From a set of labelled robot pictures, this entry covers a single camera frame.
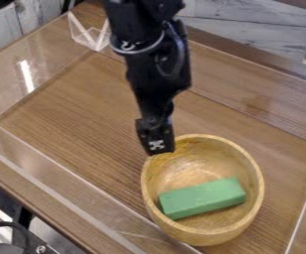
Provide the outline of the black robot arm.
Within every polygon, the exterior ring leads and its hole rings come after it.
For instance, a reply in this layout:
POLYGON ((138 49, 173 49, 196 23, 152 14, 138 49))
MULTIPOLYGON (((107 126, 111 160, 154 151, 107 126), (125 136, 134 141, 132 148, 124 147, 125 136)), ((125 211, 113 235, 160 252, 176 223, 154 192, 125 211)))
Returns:
POLYGON ((188 34, 176 18, 184 0, 101 0, 109 45, 124 57, 141 117, 136 131, 148 155, 176 150, 173 98, 192 86, 188 34))

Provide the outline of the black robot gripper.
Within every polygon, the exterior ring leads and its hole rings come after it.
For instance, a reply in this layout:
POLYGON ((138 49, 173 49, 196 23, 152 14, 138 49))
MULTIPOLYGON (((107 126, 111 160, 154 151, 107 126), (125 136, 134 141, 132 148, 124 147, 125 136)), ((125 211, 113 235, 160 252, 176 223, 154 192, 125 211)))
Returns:
POLYGON ((181 20, 162 26, 157 40, 134 45, 110 37, 110 48, 125 58, 126 78, 134 92, 141 118, 136 132, 149 156, 176 150, 173 98, 192 86, 188 33, 181 20))

